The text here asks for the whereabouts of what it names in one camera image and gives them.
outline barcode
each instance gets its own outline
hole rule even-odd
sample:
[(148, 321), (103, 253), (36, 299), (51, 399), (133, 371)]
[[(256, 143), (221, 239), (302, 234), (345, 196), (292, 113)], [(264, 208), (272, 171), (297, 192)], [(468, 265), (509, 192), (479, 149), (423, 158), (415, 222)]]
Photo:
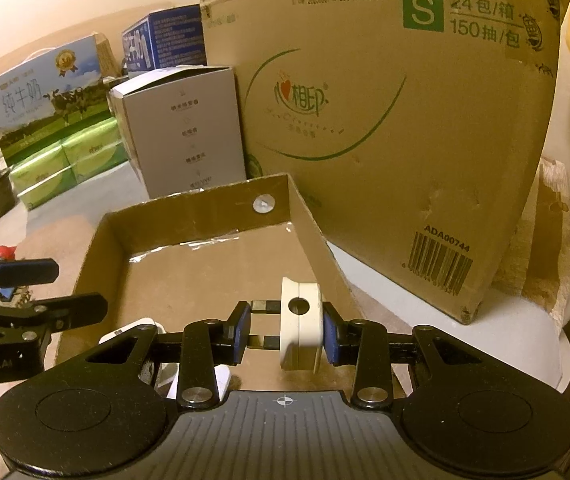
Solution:
[(452, 247), (416, 232), (407, 266), (421, 278), (432, 282), (448, 294), (457, 296), (470, 272), (472, 259)]

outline gray ribbed surface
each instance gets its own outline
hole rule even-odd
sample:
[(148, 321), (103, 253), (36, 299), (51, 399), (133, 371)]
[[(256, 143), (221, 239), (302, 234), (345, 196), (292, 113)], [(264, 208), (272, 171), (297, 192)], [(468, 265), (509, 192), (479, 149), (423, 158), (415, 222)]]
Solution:
[[(27, 478), (12, 474), (8, 480)], [(109, 480), (453, 480), (416, 455), (389, 418), (338, 392), (231, 392), (179, 418), (165, 441)], [(553, 474), (542, 479), (553, 480)]]

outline green s logo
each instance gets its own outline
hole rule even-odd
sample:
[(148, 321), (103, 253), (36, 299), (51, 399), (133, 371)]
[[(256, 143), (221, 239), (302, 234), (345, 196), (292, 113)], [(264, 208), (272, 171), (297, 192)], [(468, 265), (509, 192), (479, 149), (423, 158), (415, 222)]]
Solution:
[(403, 0), (403, 27), (444, 32), (443, 0)]

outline red ball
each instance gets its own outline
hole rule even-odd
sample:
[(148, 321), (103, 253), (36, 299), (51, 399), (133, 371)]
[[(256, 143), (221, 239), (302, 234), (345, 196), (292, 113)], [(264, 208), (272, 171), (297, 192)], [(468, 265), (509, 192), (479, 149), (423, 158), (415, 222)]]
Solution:
[(0, 258), (3, 260), (15, 260), (16, 247), (7, 247), (6, 245), (0, 245)]

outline white box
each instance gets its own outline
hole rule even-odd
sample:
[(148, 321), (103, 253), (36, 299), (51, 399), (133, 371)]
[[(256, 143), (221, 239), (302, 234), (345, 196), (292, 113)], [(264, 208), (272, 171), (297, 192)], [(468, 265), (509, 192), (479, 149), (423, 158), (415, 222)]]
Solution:
[(152, 70), (111, 89), (110, 100), (150, 198), (246, 178), (231, 68)]

